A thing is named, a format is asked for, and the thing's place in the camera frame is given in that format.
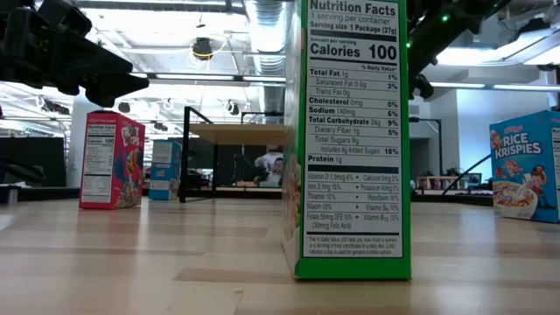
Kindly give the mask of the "small wooden rack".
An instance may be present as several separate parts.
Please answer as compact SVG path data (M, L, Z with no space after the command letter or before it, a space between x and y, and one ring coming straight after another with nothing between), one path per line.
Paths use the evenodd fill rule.
M422 176L416 178L416 188L424 190L458 190L460 182L455 176Z

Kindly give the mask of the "black ceiling dome device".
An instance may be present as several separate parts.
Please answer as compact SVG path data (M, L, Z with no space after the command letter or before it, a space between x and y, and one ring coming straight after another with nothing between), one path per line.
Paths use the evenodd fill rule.
M210 60L214 55L210 38L196 38L192 45L192 55L198 60Z

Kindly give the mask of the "black metal bracket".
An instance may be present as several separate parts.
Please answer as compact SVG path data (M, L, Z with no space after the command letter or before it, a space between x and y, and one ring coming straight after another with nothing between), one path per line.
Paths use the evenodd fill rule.
M442 121L441 119L434 119L434 118L420 118L420 117L416 117L416 116L412 116L409 118L409 123L420 123L420 122L424 122L426 124L429 123L436 123L437 124L437 128L433 130L435 130L437 132L437 138L438 138L438 146L442 146L442 142L443 142L443 137L442 137Z

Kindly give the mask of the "wooden shelf with black frame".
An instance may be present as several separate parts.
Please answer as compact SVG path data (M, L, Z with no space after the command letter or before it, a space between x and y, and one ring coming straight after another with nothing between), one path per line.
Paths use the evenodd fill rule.
M282 124L225 124L214 123L191 106L184 107L182 154L180 165L180 180L178 200L186 203L189 197L188 155L191 135L213 145L213 176L217 174L218 149L220 145L283 145L284 126Z

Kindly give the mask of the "black monitor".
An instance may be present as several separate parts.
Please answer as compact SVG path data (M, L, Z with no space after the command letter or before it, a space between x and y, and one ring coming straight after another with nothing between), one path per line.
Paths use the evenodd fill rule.
M216 146L202 138L188 138L183 142L181 176L189 170L214 170Z

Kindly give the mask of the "green cereal box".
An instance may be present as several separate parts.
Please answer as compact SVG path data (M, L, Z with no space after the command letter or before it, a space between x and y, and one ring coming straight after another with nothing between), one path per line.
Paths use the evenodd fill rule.
M282 244L297 280L410 279L404 0L295 0Z

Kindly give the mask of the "silver ventilation duct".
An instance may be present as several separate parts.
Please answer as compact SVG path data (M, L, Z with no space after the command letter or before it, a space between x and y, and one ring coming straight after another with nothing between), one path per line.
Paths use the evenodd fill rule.
M292 3L276 0L244 0L248 16L248 35L255 72L259 76L285 77L285 48L291 24ZM283 123L284 87L264 86L259 90L265 123Z

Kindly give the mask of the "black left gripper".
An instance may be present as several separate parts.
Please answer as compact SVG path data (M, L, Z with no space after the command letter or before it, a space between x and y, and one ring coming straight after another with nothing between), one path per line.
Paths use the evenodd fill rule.
M59 23L59 6L0 6L0 81L56 87L67 95L84 88L86 97L103 108L149 86L147 78L130 74L126 59L71 31L54 35L51 74L46 69L49 31Z

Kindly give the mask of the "black partition panel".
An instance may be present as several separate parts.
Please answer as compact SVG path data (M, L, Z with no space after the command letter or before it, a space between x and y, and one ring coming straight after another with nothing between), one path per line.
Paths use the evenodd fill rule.
M0 137L0 158L16 160L40 169L45 179L28 186L67 185L66 157L62 137Z

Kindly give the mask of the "ceiling light bar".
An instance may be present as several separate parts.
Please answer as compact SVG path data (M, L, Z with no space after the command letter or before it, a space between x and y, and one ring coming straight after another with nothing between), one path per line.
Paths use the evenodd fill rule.
M200 74L200 73L146 73L151 80L167 81L207 81L207 82L245 82L259 84L283 85L286 82L280 76L254 76L240 74Z
M560 93L560 85L530 85L530 84L483 84L462 82L432 82L434 88L456 88L456 89L485 89L500 91L526 91L526 92L551 92Z

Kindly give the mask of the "red Froot Loops cereal box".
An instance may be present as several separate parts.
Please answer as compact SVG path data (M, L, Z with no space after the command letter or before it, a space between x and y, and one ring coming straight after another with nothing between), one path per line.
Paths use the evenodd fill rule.
M87 115L79 207L115 210L141 204L145 126L113 111Z

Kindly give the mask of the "blue Rice Krispies cereal box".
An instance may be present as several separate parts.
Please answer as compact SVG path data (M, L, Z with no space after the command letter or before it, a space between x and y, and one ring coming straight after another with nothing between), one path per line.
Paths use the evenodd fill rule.
M150 166L150 200L178 197L182 146L171 140L155 140Z
M496 213L560 223L560 112L497 122L489 131Z

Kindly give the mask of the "person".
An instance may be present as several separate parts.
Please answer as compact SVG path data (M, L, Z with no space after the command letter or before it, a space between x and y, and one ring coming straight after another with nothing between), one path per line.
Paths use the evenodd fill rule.
M255 160L255 168L260 174L270 173L271 168L277 158L282 158L284 154L277 145L268 145L266 153Z
M283 176L283 166L284 162L281 157L277 158L271 168L268 180L274 184L281 185Z

